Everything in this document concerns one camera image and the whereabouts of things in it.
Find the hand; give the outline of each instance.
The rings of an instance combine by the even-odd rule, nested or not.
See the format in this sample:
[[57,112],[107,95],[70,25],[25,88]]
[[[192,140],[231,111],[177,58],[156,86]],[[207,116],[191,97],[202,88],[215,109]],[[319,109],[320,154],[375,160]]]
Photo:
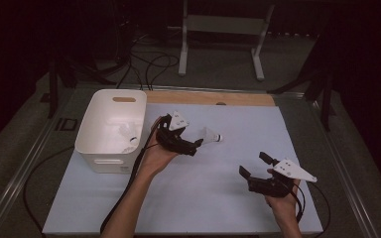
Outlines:
[[[160,121],[160,117],[154,123],[152,129],[157,125]],[[157,131],[154,132],[153,136],[148,143],[147,150],[145,152],[140,170],[138,174],[145,174],[148,176],[155,176],[159,172],[161,172],[169,162],[178,155],[176,152],[171,152],[164,149],[157,142]]]
[[[298,188],[296,185],[300,184],[299,179],[294,180],[293,193],[297,194]],[[271,206],[277,224],[280,226],[284,233],[284,237],[301,237],[299,224],[296,219],[296,200],[288,194],[285,197],[272,197],[265,196],[268,205]]]

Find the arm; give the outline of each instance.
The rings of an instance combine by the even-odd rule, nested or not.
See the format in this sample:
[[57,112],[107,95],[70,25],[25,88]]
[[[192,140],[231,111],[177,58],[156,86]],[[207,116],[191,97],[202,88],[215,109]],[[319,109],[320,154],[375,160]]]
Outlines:
[[[297,194],[297,187],[293,186],[293,193]],[[271,206],[272,211],[285,238],[301,238],[302,233],[296,219],[296,200],[291,194],[285,197],[265,196],[265,200]]]
[[177,155],[158,145],[156,134],[150,139],[135,180],[107,222],[101,237],[134,236],[138,215],[151,181]]

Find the white board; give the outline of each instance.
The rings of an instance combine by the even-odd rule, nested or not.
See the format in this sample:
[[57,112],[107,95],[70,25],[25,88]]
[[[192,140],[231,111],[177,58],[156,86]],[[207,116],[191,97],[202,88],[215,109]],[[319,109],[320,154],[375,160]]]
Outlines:
[[[151,184],[139,216],[137,234],[259,234],[279,232],[263,195],[250,192],[239,166],[252,176],[270,177],[259,152],[296,164],[299,160],[278,107],[148,104],[146,127],[178,110],[190,121],[182,138],[199,139],[203,127],[221,134],[220,143],[177,156]],[[73,152],[44,233],[95,234],[123,192],[129,175],[97,174]],[[303,233],[322,227],[305,182]]]

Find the black cable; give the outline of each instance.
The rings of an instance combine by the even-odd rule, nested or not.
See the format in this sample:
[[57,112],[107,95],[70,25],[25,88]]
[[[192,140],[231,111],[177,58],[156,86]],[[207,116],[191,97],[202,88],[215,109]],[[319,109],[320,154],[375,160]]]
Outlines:
[[317,236],[315,236],[315,238],[318,238],[319,236],[321,236],[326,230],[327,228],[329,227],[329,224],[330,224],[330,206],[329,206],[329,202],[327,201],[326,199],[326,196],[323,194],[323,192],[319,189],[319,187],[317,185],[315,185],[313,182],[311,182],[311,185],[313,185],[319,192],[320,194],[322,195],[325,203],[326,203],[326,206],[327,206],[327,222],[326,222],[326,225],[325,227],[323,228],[323,231],[318,234]]
[[[146,59],[143,59],[143,58],[140,58],[138,57],[137,55],[134,55],[133,53],[141,53],[141,54],[159,54],[159,55],[162,55],[164,57],[171,57],[171,58],[174,58],[176,60],[175,63],[173,64],[167,64],[167,65],[160,65],[160,64],[156,64],[156,63],[153,63],[149,60],[146,60]],[[171,56],[171,55],[168,55],[164,52],[133,52],[131,53],[131,56],[138,59],[138,60],[141,60],[141,61],[144,61],[146,63],[150,63],[152,66],[157,66],[157,67],[171,67],[171,66],[175,66],[179,63],[179,58],[175,57],[175,56]]]
[[155,145],[148,146],[148,144],[150,143],[151,137],[153,137],[153,134],[157,130],[159,125],[160,125],[160,121],[158,121],[153,126],[153,128],[151,129],[150,135],[148,136],[148,139],[147,139],[147,141],[145,143],[145,146],[141,149],[140,154],[138,155],[137,159],[135,160],[134,166],[132,168],[131,177],[129,177],[128,184],[126,185],[125,189],[123,190],[122,195],[117,200],[117,202],[114,204],[114,206],[112,207],[110,212],[107,214],[106,218],[104,219],[104,221],[102,222],[102,224],[100,226],[100,234],[103,233],[104,228],[106,227],[107,222],[110,220],[110,217],[112,216],[113,212],[116,210],[117,206],[120,204],[120,202],[122,201],[123,197],[126,195],[126,193],[128,192],[130,186],[132,185],[132,182],[135,180],[136,173],[138,172],[138,169],[139,169],[139,167],[141,165],[141,161],[142,161],[142,159],[144,157],[144,154],[145,154],[146,150],[151,148],[151,147],[153,147],[153,146],[158,145],[158,144],[155,144]]
[[[168,59],[169,59],[169,64],[161,72],[159,72],[156,76],[154,76],[153,79],[151,79],[151,82],[150,82],[151,89],[153,89],[154,80],[156,80],[157,77],[159,77],[163,72],[165,72],[168,67],[173,67],[173,66],[176,66],[179,64],[179,61],[180,61],[179,58],[177,58],[175,56],[169,56],[169,55],[166,55],[166,57],[168,57]],[[176,62],[171,63],[171,58],[175,59]]]
[[302,191],[302,189],[294,183],[294,186],[297,187],[297,189],[300,191],[300,193],[302,194],[302,197],[303,197],[303,213],[305,213],[305,208],[306,208],[306,197],[305,197],[305,193]]
[[33,222],[35,223],[36,227],[39,229],[39,232],[41,233],[43,238],[46,238],[46,235],[44,233],[42,233],[43,227],[40,224],[40,222],[37,220],[35,215],[33,214],[32,210],[30,209],[29,203],[27,201],[27,186],[29,184],[30,178],[32,177],[33,173],[36,171],[36,169],[38,167],[40,167],[44,162],[52,159],[53,157],[58,156],[58,155],[62,154],[63,152],[66,152],[66,151],[71,150],[71,149],[73,149],[73,146],[65,148],[65,149],[63,149],[63,150],[61,150],[59,152],[56,152],[56,153],[46,157],[44,160],[42,160],[40,163],[38,163],[36,166],[34,166],[32,171],[30,172],[30,174],[27,176],[26,182],[24,183],[24,186],[23,186],[23,202],[24,202],[24,206],[26,207],[26,210],[29,213],[30,218],[33,220]]
[[156,76],[153,77],[153,79],[151,79],[151,81],[148,79],[148,72],[149,72],[149,70],[150,70],[150,67],[151,67],[152,65],[154,65],[154,61],[156,61],[156,60],[158,60],[158,59],[161,59],[161,58],[163,58],[163,57],[165,57],[165,56],[159,56],[159,57],[156,57],[156,58],[154,58],[153,60],[151,60],[151,63],[148,64],[147,69],[145,70],[145,81],[147,82],[147,86],[149,87],[150,90],[153,90],[153,82],[154,82],[154,80],[155,80],[158,76],[160,76],[163,72],[165,72],[165,71],[167,70],[167,67],[164,67],[162,71],[160,71]]
[[305,208],[302,206],[302,203],[300,202],[299,198],[297,197],[297,195],[293,192],[293,187],[288,187],[286,184],[284,184],[281,180],[277,179],[277,181],[283,186],[285,187],[289,193],[292,195],[292,197],[296,200],[296,203],[297,205],[299,206],[299,211],[298,211],[298,214],[296,215],[296,219],[297,219],[297,222],[299,223],[299,221],[302,219],[302,216],[303,216],[303,212],[305,210]]
[[125,80],[126,76],[129,74],[129,70],[131,70],[132,64],[131,64],[131,57],[128,57],[128,61],[126,62],[128,64],[128,69],[126,69],[126,72],[123,74],[123,76],[120,78],[120,80],[116,84],[116,89],[119,89],[120,84],[122,84],[123,80]]
[[137,82],[140,84],[140,90],[143,90],[144,88],[143,88],[143,85],[142,85],[142,80],[141,80],[141,76],[139,75],[139,70],[138,70],[138,68],[136,68],[135,66],[132,66],[132,64],[131,64],[131,67],[132,67],[132,69],[133,69],[133,71],[135,72],[135,74],[137,75]]

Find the wrist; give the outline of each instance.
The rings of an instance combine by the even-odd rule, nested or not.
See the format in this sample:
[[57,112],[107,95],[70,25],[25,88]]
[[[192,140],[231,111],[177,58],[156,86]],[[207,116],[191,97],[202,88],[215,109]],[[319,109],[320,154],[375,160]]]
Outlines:
[[151,167],[142,166],[137,173],[137,177],[152,180],[156,174],[157,171],[152,170]]
[[285,238],[299,238],[302,233],[299,228],[299,223],[295,217],[287,217],[285,219],[277,219],[277,224],[280,227]]

